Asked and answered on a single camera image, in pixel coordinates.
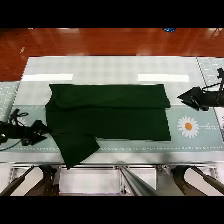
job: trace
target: metal pole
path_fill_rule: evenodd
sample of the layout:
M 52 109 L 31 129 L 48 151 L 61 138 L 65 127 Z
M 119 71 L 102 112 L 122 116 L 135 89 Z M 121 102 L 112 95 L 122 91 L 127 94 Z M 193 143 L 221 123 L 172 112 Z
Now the metal pole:
M 155 189 L 126 167 L 122 166 L 120 170 L 134 196 L 158 196 Z

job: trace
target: green shirt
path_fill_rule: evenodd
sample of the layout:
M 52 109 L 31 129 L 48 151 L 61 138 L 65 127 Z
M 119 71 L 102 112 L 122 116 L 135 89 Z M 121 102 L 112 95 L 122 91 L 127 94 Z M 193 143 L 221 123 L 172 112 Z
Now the green shirt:
M 80 164 L 104 139 L 170 141 L 163 85 L 51 84 L 46 120 L 67 168 Z

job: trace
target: blue object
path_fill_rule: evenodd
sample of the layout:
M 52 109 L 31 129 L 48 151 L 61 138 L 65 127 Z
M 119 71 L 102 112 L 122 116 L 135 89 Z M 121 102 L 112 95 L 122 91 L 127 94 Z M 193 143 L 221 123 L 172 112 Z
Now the blue object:
M 176 31 L 176 28 L 163 28 L 163 30 L 166 32 L 174 32 Z

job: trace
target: yellow flower center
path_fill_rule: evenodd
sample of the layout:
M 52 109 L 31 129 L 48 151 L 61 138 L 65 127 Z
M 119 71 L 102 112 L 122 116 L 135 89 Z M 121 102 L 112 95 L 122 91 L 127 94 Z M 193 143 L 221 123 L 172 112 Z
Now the yellow flower center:
M 185 128 L 190 131 L 192 129 L 192 124 L 191 123 L 186 123 Z

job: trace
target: checkered tablecloth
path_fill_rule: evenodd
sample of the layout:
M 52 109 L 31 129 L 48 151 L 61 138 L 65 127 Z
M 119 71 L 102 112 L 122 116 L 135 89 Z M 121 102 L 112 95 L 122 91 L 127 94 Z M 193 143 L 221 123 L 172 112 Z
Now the checkered tablecloth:
M 189 81 L 164 81 L 172 108 L 167 110 L 171 142 L 111 141 L 98 139 L 101 146 L 85 163 L 181 163 L 224 161 L 224 146 L 214 110 L 196 112 L 183 105 L 177 96 L 194 86 L 205 85 L 199 62 L 193 57 L 149 56 L 63 56 L 31 57 L 23 77 L 38 74 L 73 74 L 67 81 L 21 81 L 13 108 L 29 112 L 23 122 L 31 125 L 35 119 L 45 122 L 44 105 L 49 101 L 50 83 L 71 84 L 142 84 L 139 74 L 176 74 L 188 76 Z M 189 138 L 178 125 L 190 120 L 198 134 Z M 8 141 L 6 146 L 14 143 Z M 18 145 L 1 153 L 2 161 L 63 162 L 59 149 L 49 138 L 32 147 Z

